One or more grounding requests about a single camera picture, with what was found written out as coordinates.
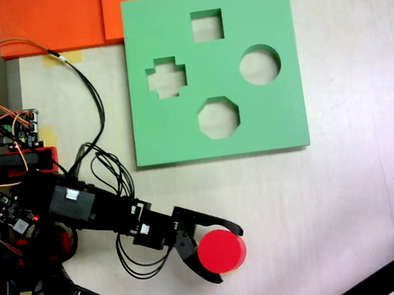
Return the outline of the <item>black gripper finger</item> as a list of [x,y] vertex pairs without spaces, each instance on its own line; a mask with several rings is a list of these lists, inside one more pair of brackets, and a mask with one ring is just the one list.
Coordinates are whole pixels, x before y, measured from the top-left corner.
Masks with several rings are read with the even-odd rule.
[[200,226],[223,226],[237,236],[243,236],[244,234],[243,228],[232,221],[203,213],[195,213],[192,216],[194,222]]
[[213,273],[203,266],[197,254],[197,244],[192,241],[186,231],[177,230],[175,236],[174,247],[187,267],[209,283],[223,282],[220,274]]

